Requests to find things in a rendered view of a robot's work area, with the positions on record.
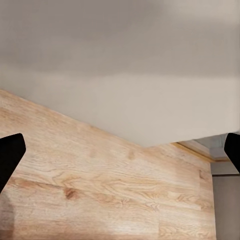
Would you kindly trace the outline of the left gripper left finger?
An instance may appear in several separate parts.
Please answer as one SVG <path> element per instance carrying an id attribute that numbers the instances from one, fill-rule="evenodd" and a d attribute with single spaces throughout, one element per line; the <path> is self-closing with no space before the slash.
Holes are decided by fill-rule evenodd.
<path id="1" fill-rule="evenodd" d="M 0 193 L 26 152 L 21 133 L 0 139 Z"/>

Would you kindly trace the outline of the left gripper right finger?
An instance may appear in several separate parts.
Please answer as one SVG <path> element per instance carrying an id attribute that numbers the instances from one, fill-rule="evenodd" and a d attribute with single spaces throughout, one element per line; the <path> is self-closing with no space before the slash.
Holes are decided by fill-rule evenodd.
<path id="1" fill-rule="evenodd" d="M 240 173 L 240 135 L 229 132 L 224 151 Z"/>

